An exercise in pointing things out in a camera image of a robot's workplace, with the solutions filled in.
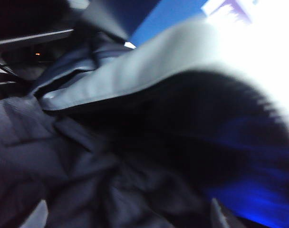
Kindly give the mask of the gray left gripper right finger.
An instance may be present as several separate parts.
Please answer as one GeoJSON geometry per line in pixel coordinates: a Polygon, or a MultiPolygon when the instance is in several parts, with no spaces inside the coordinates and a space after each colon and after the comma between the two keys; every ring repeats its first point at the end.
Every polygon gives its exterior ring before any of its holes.
{"type": "Polygon", "coordinates": [[[232,228],[232,213],[216,198],[211,201],[211,222],[213,228],[232,228]]]}

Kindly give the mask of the gray left gripper left finger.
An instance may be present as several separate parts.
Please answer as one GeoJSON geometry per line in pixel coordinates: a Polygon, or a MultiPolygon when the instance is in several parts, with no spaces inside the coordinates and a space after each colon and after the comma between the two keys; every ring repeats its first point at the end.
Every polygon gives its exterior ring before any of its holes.
{"type": "Polygon", "coordinates": [[[21,228],[44,228],[48,219],[48,207],[44,199],[42,199],[33,211],[27,216],[21,224],[21,228]]]}

